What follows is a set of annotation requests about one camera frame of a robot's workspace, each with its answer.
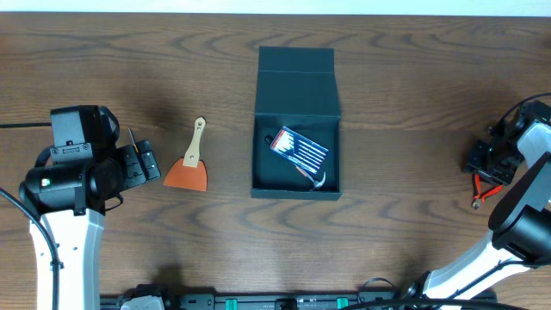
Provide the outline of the orange scraper wooden handle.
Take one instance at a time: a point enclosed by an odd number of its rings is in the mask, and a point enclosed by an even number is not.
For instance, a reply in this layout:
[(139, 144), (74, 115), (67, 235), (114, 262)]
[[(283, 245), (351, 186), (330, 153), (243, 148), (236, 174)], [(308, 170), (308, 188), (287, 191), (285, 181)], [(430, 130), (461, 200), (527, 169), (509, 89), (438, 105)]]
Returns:
[(202, 192), (207, 190), (207, 168), (200, 153), (201, 136), (206, 124), (203, 117), (195, 120), (194, 133), (189, 147), (184, 156), (171, 166), (164, 179), (164, 186)]

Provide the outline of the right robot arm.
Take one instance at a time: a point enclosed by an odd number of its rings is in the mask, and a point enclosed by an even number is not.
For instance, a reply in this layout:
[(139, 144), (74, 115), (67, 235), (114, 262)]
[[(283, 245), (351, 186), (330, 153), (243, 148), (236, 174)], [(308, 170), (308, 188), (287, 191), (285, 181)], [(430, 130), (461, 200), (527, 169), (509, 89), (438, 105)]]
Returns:
[(477, 140), (464, 171), (473, 177), (472, 207), (503, 187), (488, 231), (453, 263), (428, 271), (402, 295), (414, 299), (471, 300), (509, 276), (550, 264), (550, 107), (543, 95), (510, 108)]

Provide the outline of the precision screwdriver set case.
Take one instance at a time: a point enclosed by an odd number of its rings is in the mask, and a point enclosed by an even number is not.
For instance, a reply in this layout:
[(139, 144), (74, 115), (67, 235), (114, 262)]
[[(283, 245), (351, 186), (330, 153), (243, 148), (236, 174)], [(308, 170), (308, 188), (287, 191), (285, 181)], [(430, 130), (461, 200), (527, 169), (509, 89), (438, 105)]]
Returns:
[(327, 148), (288, 127), (282, 127), (269, 141), (269, 148), (287, 161), (313, 174), (318, 173), (329, 153)]

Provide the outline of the red handled pliers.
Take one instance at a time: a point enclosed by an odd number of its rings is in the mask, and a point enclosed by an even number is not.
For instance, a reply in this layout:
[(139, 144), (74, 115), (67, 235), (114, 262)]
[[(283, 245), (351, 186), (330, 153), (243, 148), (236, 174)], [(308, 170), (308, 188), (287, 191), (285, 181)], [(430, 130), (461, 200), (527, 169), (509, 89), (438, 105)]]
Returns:
[[(483, 183), (489, 184), (490, 188), (483, 189), (483, 186), (482, 186)], [(481, 175), (476, 173), (472, 175), (472, 184), (473, 184), (473, 200), (472, 200), (471, 206), (474, 210), (478, 210), (481, 206), (484, 205), (484, 203), (489, 197), (498, 194), (504, 187), (503, 185), (495, 185), (493, 183), (490, 183)]]

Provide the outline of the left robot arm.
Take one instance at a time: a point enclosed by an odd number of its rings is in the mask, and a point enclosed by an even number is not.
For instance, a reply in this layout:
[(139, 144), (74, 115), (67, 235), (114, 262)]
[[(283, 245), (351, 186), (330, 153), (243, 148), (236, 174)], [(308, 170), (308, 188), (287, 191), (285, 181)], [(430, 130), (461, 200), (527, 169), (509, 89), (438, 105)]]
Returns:
[(103, 106), (56, 108), (53, 145), (20, 185), (37, 266), (39, 309), (97, 309), (108, 200), (160, 177), (147, 140), (117, 146), (120, 125)]

